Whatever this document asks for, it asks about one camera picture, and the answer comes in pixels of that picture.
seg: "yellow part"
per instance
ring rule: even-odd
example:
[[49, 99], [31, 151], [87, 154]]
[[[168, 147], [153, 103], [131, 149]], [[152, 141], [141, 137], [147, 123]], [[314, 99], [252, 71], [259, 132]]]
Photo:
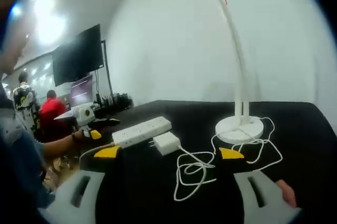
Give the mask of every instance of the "yellow part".
[[117, 150], [120, 146], [113, 146], [111, 148], [102, 149], [99, 152], [95, 153], [94, 157], [100, 158], [116, 158]]
[[239, 159], [239, 158], [244, 158], [244, 155], [241, 154], [240, 152], [237, 152], [235, 150], [231, 149], [225, 149], [225, 148], [219, 148], [222, 159]]
[[102, 137], [102, 135], [97, 130], [90, 131], [90, 135], [94, 140]]

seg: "computer monitor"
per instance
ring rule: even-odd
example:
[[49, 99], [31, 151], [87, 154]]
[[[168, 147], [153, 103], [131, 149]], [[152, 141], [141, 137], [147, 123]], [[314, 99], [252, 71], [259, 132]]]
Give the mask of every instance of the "computer monitor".
[[74, 84], [70, 89], [70, 105], [71, 107], [80, 104], [93, 102], [93, 76], [88, 75]]

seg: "lamp base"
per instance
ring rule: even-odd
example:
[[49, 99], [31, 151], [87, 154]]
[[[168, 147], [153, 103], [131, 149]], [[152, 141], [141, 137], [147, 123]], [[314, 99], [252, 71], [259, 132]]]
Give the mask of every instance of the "lamp base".
[[263, 133], [263, 123], [255, 116], [249, 116], [249, 123], [239, 125], [239, 128], [248, 135], [240, 130], [228, 132], [233, 128], [237, 128], [238, 123], [239, 121], [235, 116], [219, 121], [215, 126], [215, 133], [218, 134], [217, 137], [230, 144], [242, 144], [253, 141], [248, 135], [258, 139]]

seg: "power adapter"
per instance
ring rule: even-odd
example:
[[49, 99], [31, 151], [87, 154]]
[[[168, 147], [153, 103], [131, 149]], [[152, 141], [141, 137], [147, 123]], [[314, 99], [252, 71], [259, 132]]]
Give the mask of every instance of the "power adapter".
[[179, 150], [181, 146], [179, 138], [171, 132], [154, 137], [153, 143], [162, 155]]

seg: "desk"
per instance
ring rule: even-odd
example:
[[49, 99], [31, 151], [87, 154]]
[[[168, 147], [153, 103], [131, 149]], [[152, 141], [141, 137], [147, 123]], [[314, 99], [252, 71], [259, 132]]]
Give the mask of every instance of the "desk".
[[[298, 205], [303, 209], [309, 212], [326, 209], [324, 203], [328, 203], [327, 199], [336, 192], [337, 141], [322, 113], [313, 104], [293, 102], [252, 102], [250, 109], [252, 115], [268, 116], [274, 121], [276, 128], [271, 141], [284, 158], [281, 163], [263, 172], [273, 181], [285, 180], [294, 189]], [[172, 132], [180, 138], [185, 149], [190, 152], [211, 151], [210, 139], [216, 123], [233, 113], [233, 103], [155, 101], [115, 116], [121, 124], [113, 130], [164, 116], [172, 122]], [[268, 122], [264, 124], [263, 139], [271, 130]], [[215, 141], [215, 146], [228, 147], [219, 140]], [[242, 152], [248, 159], [253, 159], [258, 146], [245, 146]], [[122, 186], [115, 188], [121, 195], [114, 198], [114, 188], [111, 188], [107, 177], [97, 197], [96, 209], [100, 209], [97, 223], [104, 219], [102, 212], [107, 211], [107, 216], [112, 218], [113, 211], [125, 223], [135, 220], [144, 220], [145, 223], [179, 221], [178, 218], [190, 223], [225, 222], [227, 215], [242, 214], [222, 207], [223, 200], [230, 200], [233, 195], [230, 185], [217, 182], [203, 185], [189, 200], [175, 202], [176, 158], [180, 154], [176, 151], [162, 157], [147, 142], [123, 150]], [[255, 167], [262, 167], [278, 158], [268, 144]], [[207, 179], [213, 177], [212, 170], [208, 170]], [[190, 190], [193, 188], [180, 187], [178, 196]]]

